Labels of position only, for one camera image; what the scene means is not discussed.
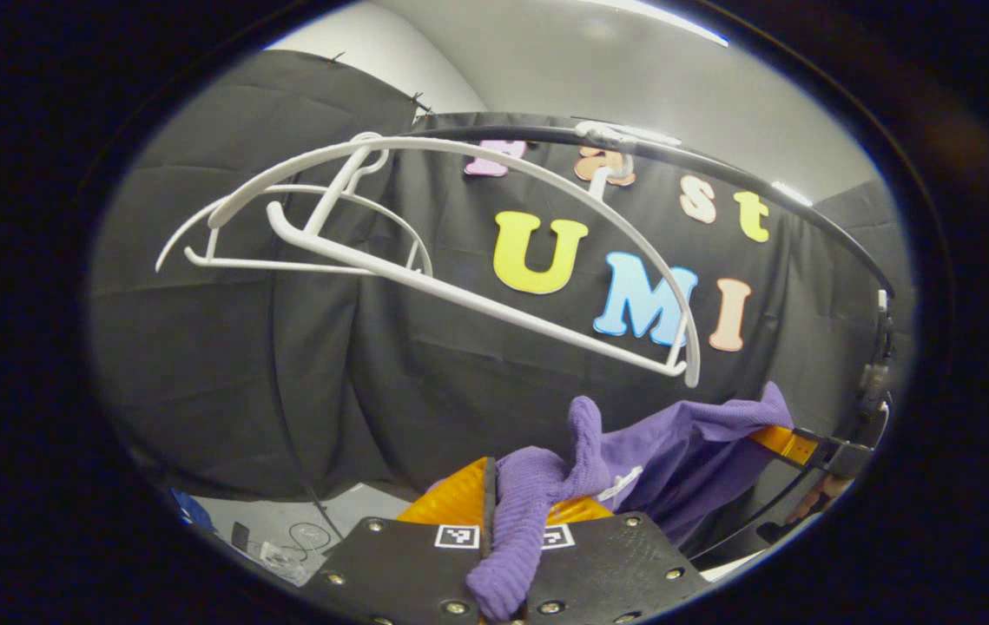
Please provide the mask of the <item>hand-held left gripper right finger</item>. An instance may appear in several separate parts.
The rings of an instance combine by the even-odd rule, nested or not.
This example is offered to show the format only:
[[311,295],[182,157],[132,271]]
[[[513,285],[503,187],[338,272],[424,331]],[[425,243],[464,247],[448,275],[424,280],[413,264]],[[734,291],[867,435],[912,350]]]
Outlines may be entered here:
[[648,516],[593,501],[554,506],[524,601],[526,624],[638,624],[709,588]]

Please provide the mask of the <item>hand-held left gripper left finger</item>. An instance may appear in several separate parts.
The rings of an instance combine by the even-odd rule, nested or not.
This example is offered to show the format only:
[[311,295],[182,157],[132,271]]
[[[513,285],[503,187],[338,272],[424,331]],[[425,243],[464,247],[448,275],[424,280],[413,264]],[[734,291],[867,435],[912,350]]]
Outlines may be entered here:
[[482,457],[398,517],[360,519],[300,596],[340,624],[486,624],[466,577],[490,553],[495,495]]

